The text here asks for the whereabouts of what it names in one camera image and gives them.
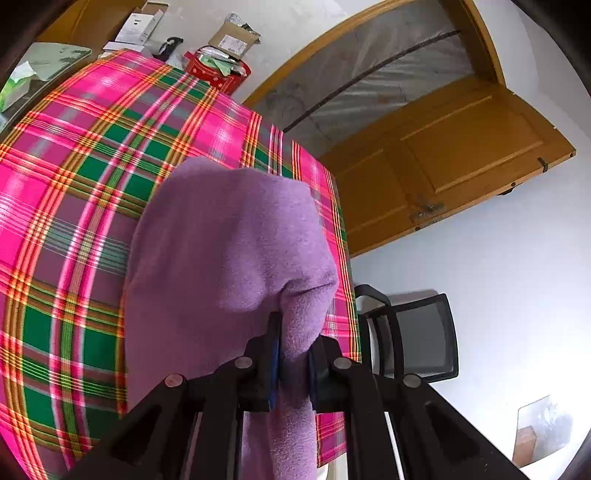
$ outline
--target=metal rivet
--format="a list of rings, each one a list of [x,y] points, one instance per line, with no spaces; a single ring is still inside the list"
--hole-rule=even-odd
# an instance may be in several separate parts
[[[417,388],[421,384],[421,377],[416,375],[406,375],[402,380],[407,387]]]
[[[252,366],[252,358],[248,356],[239,356],[234,361],[236,368],[250,368]]]
[[[337,359],[335,359],[333,365],[335,366],[335,368],[338,368],[339,370],[347,370],[348,368],[351,368],[353,362],[348,358],[345,358],[344,356],[340,356]]]
[[[179,374],[171,374],[166,377],[164,383],[167,387],[176,388],[183,383],[183,376]]]

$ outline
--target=white paper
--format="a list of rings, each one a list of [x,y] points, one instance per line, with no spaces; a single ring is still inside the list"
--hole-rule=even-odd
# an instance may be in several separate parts
[[[219,44],[217,44],[219,48],[223,48],[224,50],[231,51],[234,55],[242,55],[246,50],[248,43],[243,42],[242,40],[238,40],[237,38],[231,37],[230,35],[224,35],[222,40]]]
[[[110,50],[110,51],[115,51],[115,50],[121,50],[122,48],[128,48],[130,50],[133,51],[137,51],[137,52],[142,52],[144,48],[146,48],[143,45],[135,45],[133,43],[123,43],[123,42],[118,42],[118,41],[108,41],[105,46],[103,47],[103,50]]]

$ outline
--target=plaid blanket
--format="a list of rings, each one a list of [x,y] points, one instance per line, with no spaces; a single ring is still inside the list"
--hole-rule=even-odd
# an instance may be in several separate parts
[[[345,230],[329,172],[228,96],[120,51],[42,100],[0,145],[0,433],[32,479],[61,477],[126,412],[129,243],[187,157],[307,183],[340,275],[323,333],[360,357]],[[319,465],[345,451],[317,417]]]

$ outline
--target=red round box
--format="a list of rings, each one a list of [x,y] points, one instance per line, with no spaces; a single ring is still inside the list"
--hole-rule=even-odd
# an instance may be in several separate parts
[[[189,63],[185,67],[185,72],[195,75],[200,80],[207,82],[209,85],[217,88],[221,92],[227,93],[228,95],[233,94],[242,82],[244,82],[244,80],[246,80],[251,74],[250,68],[242,60],[238,60],[238,64],[243,66],[246,70],[245,76],[230,74],[227,77],[224,77],[219,70],[211,69],[198,61],[193,53],[188,51],[184,54],[184,57],[189,60]]]

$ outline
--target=wooden door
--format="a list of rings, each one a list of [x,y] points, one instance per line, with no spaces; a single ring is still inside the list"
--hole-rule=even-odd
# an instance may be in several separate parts
[[[574,156],[534,108],[476,76],[376,121],[322,156],[352,256],[505,192]]]

